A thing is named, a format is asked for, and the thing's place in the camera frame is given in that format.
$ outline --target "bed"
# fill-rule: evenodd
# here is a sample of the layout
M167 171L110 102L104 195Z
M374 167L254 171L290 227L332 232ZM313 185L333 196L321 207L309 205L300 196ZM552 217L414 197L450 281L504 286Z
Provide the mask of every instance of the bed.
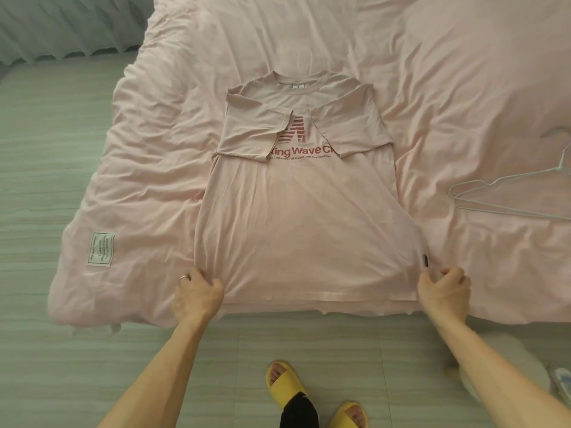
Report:
M472 314L571 321L571 221L462 210L447 195L458 182L560 158L568 137L540 136L571 124L570 17L571 0L155 0L145 42L113 95L101 163L63 233L50 315L79 328L172 326L226 90L271 70L328 69L374 85L399 201L424 233L432 268L457 264L471 276ZM518 201L537 202L538 192L524 192ZM234 301L221 315L309 309L420 307Z

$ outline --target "hand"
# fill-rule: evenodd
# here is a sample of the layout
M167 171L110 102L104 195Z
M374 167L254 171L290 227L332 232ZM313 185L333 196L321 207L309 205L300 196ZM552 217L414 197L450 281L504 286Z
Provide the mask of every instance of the hand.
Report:
M437 328L451 321L466 323L472 281L459 267L440 271L444 276L436 283L432 282L428 272L420 274L418 300Z
M219 279L209 284L197 267L189 272L190 279L181 279L175 290L172 310L179 323L209 322L224 299L224 287Z

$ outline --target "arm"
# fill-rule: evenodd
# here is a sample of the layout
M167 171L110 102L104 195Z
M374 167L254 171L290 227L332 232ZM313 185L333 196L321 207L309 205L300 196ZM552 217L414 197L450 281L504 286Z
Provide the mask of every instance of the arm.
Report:
M198 344L222 304L219 280L208 284L196 268L182 279L172 307L179 325L98 428L174 428Z
M433 283L423 273L418 296L440 336L460 363L498 428L571 427L571 411L547 394L465 324L470 279L462 269L444 269Z

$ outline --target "curtain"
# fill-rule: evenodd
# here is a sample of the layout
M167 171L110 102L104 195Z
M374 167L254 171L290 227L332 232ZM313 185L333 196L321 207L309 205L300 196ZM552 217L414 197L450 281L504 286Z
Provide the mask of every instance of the curtain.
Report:
M153 0L0 0L0 63L143 42Z

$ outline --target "pink t-shirt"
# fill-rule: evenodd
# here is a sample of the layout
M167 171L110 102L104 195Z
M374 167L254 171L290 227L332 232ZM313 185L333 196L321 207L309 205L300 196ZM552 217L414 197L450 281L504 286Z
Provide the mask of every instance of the pink t-shirt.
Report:
M195 265L225 303L416 300L426 248L391 142L372 85L341 73L229 90Z

